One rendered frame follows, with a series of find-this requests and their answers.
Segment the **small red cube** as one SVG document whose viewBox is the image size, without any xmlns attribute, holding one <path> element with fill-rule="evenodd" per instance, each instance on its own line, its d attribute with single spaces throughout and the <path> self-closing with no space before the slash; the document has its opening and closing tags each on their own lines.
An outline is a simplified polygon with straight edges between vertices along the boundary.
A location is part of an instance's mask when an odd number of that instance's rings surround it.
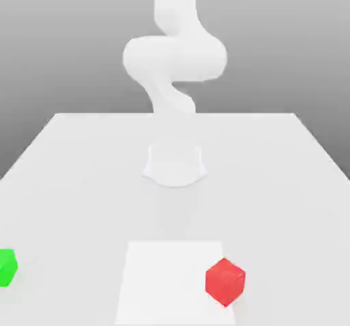
<svg viewBox="0 0 350 326">
<path fill-rule="evenodd" d="M 242 295 L 246 272 L 222 258 L 206 271 L 205 291 L 225 308 Z"/>
</svg>

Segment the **small green cube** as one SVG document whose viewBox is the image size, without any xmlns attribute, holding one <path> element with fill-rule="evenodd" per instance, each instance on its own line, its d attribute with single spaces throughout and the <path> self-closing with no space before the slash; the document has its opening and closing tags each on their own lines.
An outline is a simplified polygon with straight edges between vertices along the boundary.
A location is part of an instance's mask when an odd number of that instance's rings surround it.
<svg viewBox="0 0 350 326">
<path fill-rule="evenodd" d="M 0 287 L 7 287 L 12 282 L 18 263 L 13 249 L 0 248 Z"/>
</svg>

